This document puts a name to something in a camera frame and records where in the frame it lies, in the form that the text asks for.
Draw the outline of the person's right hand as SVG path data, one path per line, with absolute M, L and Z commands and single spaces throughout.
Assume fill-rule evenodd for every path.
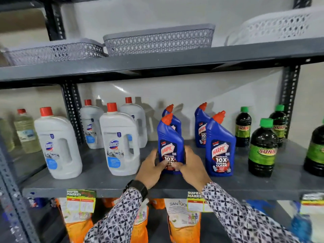
M 184 146 L 185 151 L 185 171 L 181 172 L 184 180 L 192 185 L 198 192 L 202 193 L 203 189 L 210 179 L 201 158 L 194 153 L 190 146 Z

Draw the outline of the person's left hand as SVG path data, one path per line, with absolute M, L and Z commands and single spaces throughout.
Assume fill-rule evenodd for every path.
M 155 148 L 142 162 L 140 169 L 135 177 L 135 180 L 139 180 L 140 182 L 142 182 L 148 190 L 151 189 L 158 182 L 162 173 L 162 171 L 156 170 L 156 155 L 157 149 Z

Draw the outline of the blue toilet cleaner bottle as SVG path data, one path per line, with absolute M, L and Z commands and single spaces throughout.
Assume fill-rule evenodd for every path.
M 215 114 L 206 125 L 205 168 L 212 177 L 233 175 L 236 137 L 221 125 L 225 114 Z
M 172 167 L 172 164 L 185 163 L 184 139 L 171 127 L 172 120 L 173 114 L 166 114 L 157 126 L 158 158 L 159 162 L 168 162 L 164 173 L 180 175 L 181 172 Z
M 210 120 L 210 116 L 206 114 L 205 110 L 207 102 L 202 103 L 195 110 L 195 142 L 198 148 L 205 148 L 206 145 L 206 125 Z
M 167 106 L 163 112 L 162 112 L 162 117 L 164 117 L 165 115 L 168 115 L 170 113 L 172 113 L 173 111 L 173 107 L 174 104 L 171 104 L 169 106 Z M 181 121 L 175 116 L 173 115 L 172 121 L 170 126 L 180 135 L 182 135 L 182 129 L 181 129 Z

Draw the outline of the person's right forearm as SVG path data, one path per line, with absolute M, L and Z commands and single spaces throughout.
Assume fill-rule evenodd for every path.
M 239 202 L 215 182 L 203 188 L 202 196 L 233 243 L 301 243 L 284 226 L 249 204 Z

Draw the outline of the person's left forearm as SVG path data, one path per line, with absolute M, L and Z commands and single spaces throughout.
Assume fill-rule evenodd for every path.
M 109 213 L 87 232 L 83 243 L 130 243 L 142 202 L 139 190 L 128 188 Z

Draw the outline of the black wristwatch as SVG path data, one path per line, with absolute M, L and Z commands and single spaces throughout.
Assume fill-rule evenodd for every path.
M 139 191 L 139 193 L 142 196 L 142 202 L 146 199 L 148 195 L 148 189 L 147 187 L 140 182 L 139 180 L 131 180 L 126 187 L 123 190 L 123 193 L 126 192 L 129 188 L 133 188 Z

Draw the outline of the orange and white refill pouch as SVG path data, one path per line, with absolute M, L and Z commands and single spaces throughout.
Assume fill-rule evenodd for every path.
M 172 243 L 200 243 L 201 212 L 191 212 L 186 199 L 164 199 Z
M 155 209 L 158 209 L 158 210 L 165 209 L 165 201 L 164 201 L 164 199 L 149 199 L 149 203 Z
M 67 199 L 55 199 L 67 229 L 70 243 L 84 243 L 84 238 L 93 227 L 92 213 L 69 211 L 67 209 Z
M 148 222 L 148 202 L 149 199 L 146 198 L 137 213 L 130 243 L 148 243 L 148 232 L 147 232 L 147 222 Z

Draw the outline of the green and white price tag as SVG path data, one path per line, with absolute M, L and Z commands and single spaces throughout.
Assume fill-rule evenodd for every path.
M 324 215 L 324 192 L 308 193 L 301 197 L 299 213 Z
M 91 190 L 67 189 L 67 209 L 71 212 L 94 213 L 96 192 Z
M 190 212 L 213 212 L 212 208 L 205 201 L 199 192 L 188 191 L 187 209 Z

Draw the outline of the white floor cleaner bottle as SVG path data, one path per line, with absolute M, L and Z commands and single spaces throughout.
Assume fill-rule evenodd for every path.
M 84 107 L 80 109 L 80 115 L 86 143 L 90 149 L 104 148 L 99 122 L 103 114 L 104 111 L 101 108 L 92 105 L 91 99 L 84 100 Z
M 40 108 L 40 115 L 34 126 L 50 174 L 57 180 L 79 176 L 83 164 L 71 122 L 49 106 Z
M 130 115 L 136 122 L 139 135 L 139 147 L 144 148 L 148 141 L 146 116 L 144 109 L 140 105 L 132 103 L 132 97 L 126 97 L 125 104 L 120 107 L 119 111 L 121 113 Z
M 115 176 L 136 174 L 140 167 L 140 147 L 134 119 L 120 113 L 116 102 L 109 102 L 99 123 L 109 171 Z

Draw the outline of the dark bottle with green cap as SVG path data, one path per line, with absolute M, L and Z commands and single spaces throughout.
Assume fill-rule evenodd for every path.
M 235 137 L 236 147 L 245 148 L 250 143 L 252 118 L 249 115 L 249 107 L 242 106 L 240 113 L 236 117 Z
M 275 111 L 270 114 L 269 118 L 273 119 L 273 131 L 276 133 L 278 137 L 278 147 L 282 147 L 284 140 L 286 138 L 286 122 L 287 115 L 284 112 L 284 105 L 277 105 L 275 107 Z
M 269 178 L 274 169 L 278 137 L 272 128 L 273 119 L 261 118 L 260 127 L 250 138 L 248 168 L 257 177 Z
M 324 177 L 324 119 L 312 132 L 303 168 L 312 175 Z

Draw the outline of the grey metal shelving rack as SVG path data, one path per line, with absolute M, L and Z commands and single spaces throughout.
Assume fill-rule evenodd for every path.
M 0 67 L 0 88 L 26 88 L 28 86 L 61 85 L 68 114 L 76 108 L 80 99 L 77 84 L 96 82 L 119 82 L 121 80 L 147 79 L 167 76 L 198 75 L 231 71 L 258 70 L 284 67 L 288 77 L 287 86 L 281 81 L 280 102 L 288 103 L 295 91 L 301 65 L 324 62 L 324 36 L 268 43 L 198 48 L 178 52 L 149 53 L 105 57 L 98 59 L 51 62 L 43 65 Z M 13 170 L 13 160 L 4 150 L 0 139 L 0 201 L 11 224 L 17 243 L 41 243 L 35 224 L 31 220 L 29 203 L 31 197 L 61 197 L 68 188 L 75 187 L 96 191 L 101 197 L 119 196 L 132 180 L 131 176 L 113 176 L 107 172 L 102 181 L 97 174 L 104 175 L 102 151 L 90 151 L 84 144 L 80 148 L 85 170 L 77 178 L 55 180 L 45 169 L 33 172 L 18 180 Z

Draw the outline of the grey plastic lattice basket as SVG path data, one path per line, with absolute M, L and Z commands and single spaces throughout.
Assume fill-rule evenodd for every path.
M 20 47 L 0 48 L 0 52 L 11 66 L 77 61 L 108 56 L 104 52 L 103 44 L 88 38 L 56 40 Z
M 103 40 L 109 56 L 163 53 L 210 48 L 214 30 L 214 24 L 182 25 L 107 34 Z

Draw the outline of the blue packet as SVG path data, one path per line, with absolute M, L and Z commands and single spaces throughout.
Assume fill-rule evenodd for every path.
M 41 197 L 37 197 L 37 198 L 28 197 L 27 200 L 31 208 L 44 208 L 49 201 L 47 198 L 41 198 Z
M 297 213 L 291 220 L 291 232 L 295 234 L 302 243 L 313 243 L 312 222 L 309 215 Z

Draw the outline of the clear yellow liquid bottle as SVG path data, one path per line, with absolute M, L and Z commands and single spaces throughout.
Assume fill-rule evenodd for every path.
M 41 151 L 42 148 L 34 127 L 33 118 L 25 109 L 18 109 L 17 112 L 18 115 L 14 118 L 14 126 L 22 149 L 27 154 Z
M 11 152 L 15 148 L 14 139 L 13 139 L 13 131 L 9 125 L 9 123 L 0 117 L 0 133 L 5 142 L 6 148 L 8 152 Z

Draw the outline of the white plastic lattice basket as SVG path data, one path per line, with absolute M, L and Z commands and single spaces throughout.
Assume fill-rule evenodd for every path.
M 235 28 L 224 46 L 324 37 L 324 5 L 271 12 Z

